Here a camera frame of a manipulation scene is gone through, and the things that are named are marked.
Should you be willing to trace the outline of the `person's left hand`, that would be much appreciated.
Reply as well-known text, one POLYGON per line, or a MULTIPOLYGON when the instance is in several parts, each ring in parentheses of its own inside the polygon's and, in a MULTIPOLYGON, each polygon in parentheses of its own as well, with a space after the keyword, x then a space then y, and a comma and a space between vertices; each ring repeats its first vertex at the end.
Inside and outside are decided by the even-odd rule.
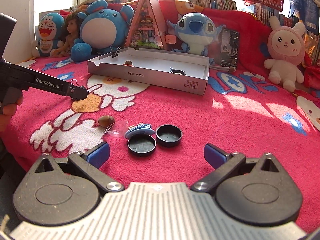
POLYGON ((3 113, 0 115, 0 132, 4 132, 10 124, 12 117, 16 114, 18 106, 23 103, 23 95, 16 103, 9 104, 3 107, 3 113))

